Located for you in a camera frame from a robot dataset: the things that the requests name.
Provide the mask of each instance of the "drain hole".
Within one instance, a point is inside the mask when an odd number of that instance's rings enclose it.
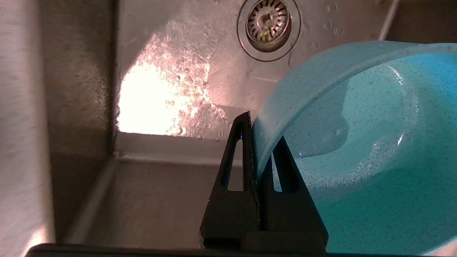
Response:
[[[295,0],[245,0],[238,16],[238,39],[254,59],[277,60],[294,47],[301,20]]]
[[[249,17],[246,31],[257,50],[273,52],[286,43],[290,35],[290,18],[283,1],[273,0],[269,4],[269,0],[261,0],[255,4]]]

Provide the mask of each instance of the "sink drain ring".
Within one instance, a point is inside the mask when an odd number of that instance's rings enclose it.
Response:
[[[301,17],[294,0],[247,0],[238,15],[238,39],[259,61],[274,61],[297,42]]]

